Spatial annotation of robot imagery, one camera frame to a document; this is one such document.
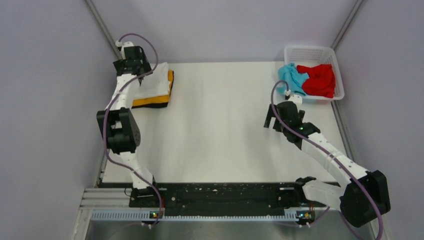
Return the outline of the white t-shirt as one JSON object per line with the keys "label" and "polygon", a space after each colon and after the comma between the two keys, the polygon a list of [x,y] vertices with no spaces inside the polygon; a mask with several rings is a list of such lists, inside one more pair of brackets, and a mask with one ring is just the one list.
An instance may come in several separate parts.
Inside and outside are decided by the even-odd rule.
{"label": "white t-shirt", "polygon": [[159,63],[152,74],[144,77],[134,96],[134,100],[167,95],[171,89],[168,72],[169,64],[167,62]]}

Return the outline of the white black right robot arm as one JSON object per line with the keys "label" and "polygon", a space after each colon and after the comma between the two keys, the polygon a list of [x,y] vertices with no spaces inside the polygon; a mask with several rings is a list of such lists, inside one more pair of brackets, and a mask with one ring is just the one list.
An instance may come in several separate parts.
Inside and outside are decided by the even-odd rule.
{"label": "white black right robot arm", "polygon": [[299,178],[296,183],[300,188],[293,192],[294,202],[299,206],[307,206],[311,201],[324,204],[339,211],[356,228],[373,220],[381,224],[383,215],[391,210],[386,176],[379,170],[370,171],[358,165],[335,148],[313,123],[304,122],[301,104],[298,95],[278,104],[270,103],[264,127],[282,133],[289,143],[323,167],[337,184],[311,176]]}

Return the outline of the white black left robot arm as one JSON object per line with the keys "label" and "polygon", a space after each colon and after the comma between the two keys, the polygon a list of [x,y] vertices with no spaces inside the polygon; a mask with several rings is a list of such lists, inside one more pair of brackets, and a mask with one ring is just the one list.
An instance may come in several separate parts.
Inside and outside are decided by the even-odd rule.
{"label": "white black left robot arm", "polygon": [[113,63],[116,87],[107,107],[97,112],[96,119],[107,160],[125,169],[131,177],[131,197],[154,207],[160,202],[161,194],[154,187],[153,174],[137,156],[141,132],[132,114],[136,93],[153,68],[141,46],[131,41],[115,44],[121,54],[121,59]]}

